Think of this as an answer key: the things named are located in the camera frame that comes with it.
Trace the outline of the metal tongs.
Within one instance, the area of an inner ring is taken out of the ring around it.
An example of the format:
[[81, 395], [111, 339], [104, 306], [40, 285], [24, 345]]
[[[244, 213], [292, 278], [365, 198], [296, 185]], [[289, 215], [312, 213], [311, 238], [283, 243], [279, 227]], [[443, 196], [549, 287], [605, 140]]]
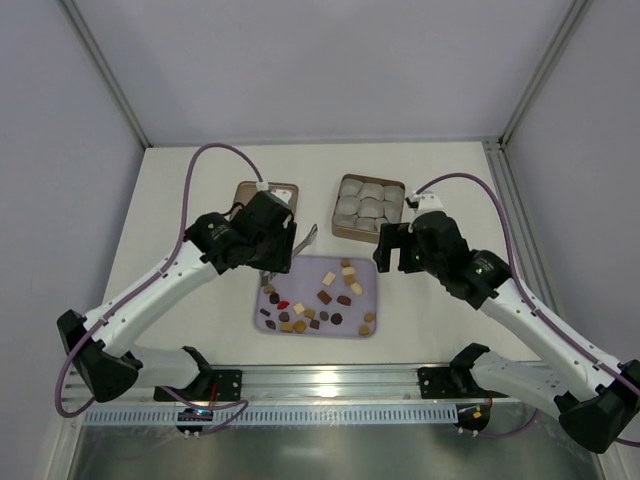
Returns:
[[[305, 248], [314, 243], [318, 233], [318, 225], [314, 223], [306, 236], [293, 248], [291, 260], [294, 260]], [[266, 287], [269, 285], [273, 278], [278, 275], [278, 272], [260, 272], [260, 286]]]

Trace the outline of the white rectangular chocolate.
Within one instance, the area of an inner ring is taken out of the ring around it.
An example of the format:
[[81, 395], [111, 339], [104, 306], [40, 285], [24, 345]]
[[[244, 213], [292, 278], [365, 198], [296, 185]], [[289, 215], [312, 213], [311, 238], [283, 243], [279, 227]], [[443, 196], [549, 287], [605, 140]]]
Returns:
[[328, 272], [325, 275], [324, 279], [322, 280], [322, 283], [326, 286], [330, 286], [335, 280], [335, 278], [336, 278], [336, 275], [333, 272]]

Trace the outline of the milk brown ridged chocolate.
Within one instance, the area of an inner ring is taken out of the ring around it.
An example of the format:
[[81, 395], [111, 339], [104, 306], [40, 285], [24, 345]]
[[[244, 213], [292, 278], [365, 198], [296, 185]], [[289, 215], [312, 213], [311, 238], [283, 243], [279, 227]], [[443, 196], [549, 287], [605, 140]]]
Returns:
[[344, 306], [350, 306], [352, 304], [352, 300], [348, 296], [340, 295], [337, 297], [336, 301]]

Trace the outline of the milk brown rectangular chocolate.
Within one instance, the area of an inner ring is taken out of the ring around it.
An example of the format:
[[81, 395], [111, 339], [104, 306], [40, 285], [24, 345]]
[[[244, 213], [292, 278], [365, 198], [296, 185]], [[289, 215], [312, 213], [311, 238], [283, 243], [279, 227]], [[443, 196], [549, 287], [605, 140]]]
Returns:
[[328, 305], [332, 302], [332, 297], [325, 290], [320, 290], [317, 293], [317, 297], [324, 305]]

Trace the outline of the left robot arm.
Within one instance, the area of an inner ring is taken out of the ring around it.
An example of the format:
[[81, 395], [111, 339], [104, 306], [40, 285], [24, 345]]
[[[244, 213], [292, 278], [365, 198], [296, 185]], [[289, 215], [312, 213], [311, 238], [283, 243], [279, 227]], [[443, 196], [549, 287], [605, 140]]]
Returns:
[[259, 191], [231, 219], [218, 212], [198, 217], [178, 250], [125, 292], [85, 314], [68, 310], [58, 318], [65, 352], [95, 401], [145, 387], [154, 388], [157, 401], [208, 398], [214, 371], [195, 348], [135, 342], [185, 296], [228, 270], [288, 272], [297, 228], [290, 198], [282, 189]]

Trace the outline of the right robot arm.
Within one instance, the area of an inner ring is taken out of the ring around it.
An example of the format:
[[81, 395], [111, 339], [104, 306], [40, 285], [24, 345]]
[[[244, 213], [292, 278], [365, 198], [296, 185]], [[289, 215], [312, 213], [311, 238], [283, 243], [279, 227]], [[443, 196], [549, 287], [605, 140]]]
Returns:
[[379, 272], [398, 250], [399, 271], [425, 272], [454, 298], [516, 335], [550, 369], [543, 374], [471, 344], [450, 363], [463, 390], [517, 398], [558, 420], [583, 448], [602, 454], [639, 413], [639, 362], [622, 362], [579, 335], [536, 299], [496, 254], [468, 246], [442, 211], [382, 226], [373, 258]]

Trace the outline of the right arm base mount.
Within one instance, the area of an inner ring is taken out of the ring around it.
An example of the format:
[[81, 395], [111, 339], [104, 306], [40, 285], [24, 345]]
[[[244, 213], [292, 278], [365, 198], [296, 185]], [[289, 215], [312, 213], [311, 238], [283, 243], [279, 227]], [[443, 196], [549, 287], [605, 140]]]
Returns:
[[422, 399], [488, 398], [491, 391], [480, 388], [467, 370], [450, 366], [421, 367], [417, 380]]

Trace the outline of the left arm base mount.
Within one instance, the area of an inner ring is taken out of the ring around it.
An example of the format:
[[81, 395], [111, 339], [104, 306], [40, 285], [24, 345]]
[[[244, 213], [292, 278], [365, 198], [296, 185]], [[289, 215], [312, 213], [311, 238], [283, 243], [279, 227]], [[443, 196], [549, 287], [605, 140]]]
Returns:
[[215, 400], [216, 402], [233, 402], [241, 397], [243, 372], [239, 369], [214, 369], [200, 373], [187, 387], [178, 389], [175, 387], [156, 387], [153, 399], [156, 402], [176, 401], [169, 393], [189, 402], [204, 402]]

